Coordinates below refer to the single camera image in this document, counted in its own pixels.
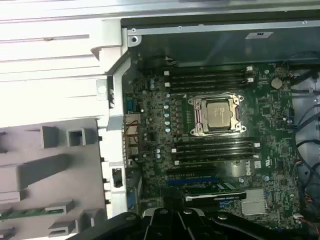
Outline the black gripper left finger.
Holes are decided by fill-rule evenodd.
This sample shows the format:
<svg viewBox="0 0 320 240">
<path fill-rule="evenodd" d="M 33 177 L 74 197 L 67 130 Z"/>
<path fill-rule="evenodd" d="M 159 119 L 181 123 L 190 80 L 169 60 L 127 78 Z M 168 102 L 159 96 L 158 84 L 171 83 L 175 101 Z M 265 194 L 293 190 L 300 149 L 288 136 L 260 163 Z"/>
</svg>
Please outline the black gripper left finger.
<svg viewBox="0 0 320 240">
<path fill-rule="evenodd" d="M 127 226 L 112 237 L 115 240 L 178 240 L 178 191 L 126 191 L 111 193 L 109 217 L 132 217 Z"/>
</svg>

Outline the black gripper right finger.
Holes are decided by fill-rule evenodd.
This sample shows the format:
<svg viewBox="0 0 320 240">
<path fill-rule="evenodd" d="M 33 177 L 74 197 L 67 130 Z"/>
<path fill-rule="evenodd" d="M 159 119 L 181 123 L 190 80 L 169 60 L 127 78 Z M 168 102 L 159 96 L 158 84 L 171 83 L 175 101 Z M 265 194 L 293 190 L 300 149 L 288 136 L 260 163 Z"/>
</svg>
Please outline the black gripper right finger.
<svg viewBox="0 0 320 240">
<path fill-rule="evenodd" d="M 297 234 L 288 230 L 275 230 L 256 224 L 225 211 L 215 211 L 209 216 L 192 203 L 207 199 L 211 202 L 237 201 L 247 198 L 247 192 L 184 196 L 179 193 L 179 240 L 295 240 Z"/>
</svg>

